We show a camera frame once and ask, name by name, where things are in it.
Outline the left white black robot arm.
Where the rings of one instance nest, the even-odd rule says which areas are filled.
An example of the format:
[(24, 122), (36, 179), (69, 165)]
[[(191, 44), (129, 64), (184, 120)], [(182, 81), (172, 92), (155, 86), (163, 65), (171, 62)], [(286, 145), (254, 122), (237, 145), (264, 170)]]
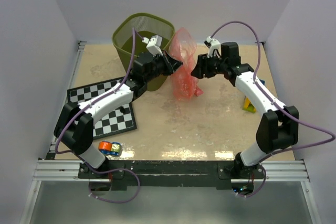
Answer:
[(133, 60), (130, 72), (110, 90), (81, 104), (66, 103), (54, 136), (82, 159), (93, 175), (105, 177), (109, 173), (109, 161), (93, 146), (94, 125), (115, 109), (138, 99), (147, 91), (150, 81), (159, 76), (170, 76), (182, 65), (166, 51), (155, 56), (149, 52), (139, 54)]

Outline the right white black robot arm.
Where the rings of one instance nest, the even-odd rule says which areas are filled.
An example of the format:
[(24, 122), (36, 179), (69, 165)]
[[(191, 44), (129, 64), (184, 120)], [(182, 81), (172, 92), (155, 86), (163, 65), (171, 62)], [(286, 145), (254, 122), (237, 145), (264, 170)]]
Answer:
[(238, 153), (230, 173), (239, 178), (250, 175), (259, 162), (274, 151), (282, 151), (297, 144), (299, 112), (295, 106), (279, 101), (257, 78), (256, 71), (241, 62), (239, 46), (235, 42), (220, 43), (207, 38), (207, 54), (198, 55), (191, 75), (198, 79), (222, 74), (241, 91), (261, 115), (256, 143)]

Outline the red plastic trash bag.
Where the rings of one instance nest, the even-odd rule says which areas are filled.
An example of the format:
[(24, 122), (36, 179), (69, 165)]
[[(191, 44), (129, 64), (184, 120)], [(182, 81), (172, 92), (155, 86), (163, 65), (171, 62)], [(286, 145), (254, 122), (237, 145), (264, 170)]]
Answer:
[(203, 91), (198, 87), (198, 79), (191, 76), (192, 70), (196, 66), (194, 54), (197, 44), (188, 30), (181, 27), (176, 31), (169, 53), (172, 58), (182, 62), (182, 66), (171, 75), (173, 94), (177, 100), (187, 101), (193, 96), (200, 96)]

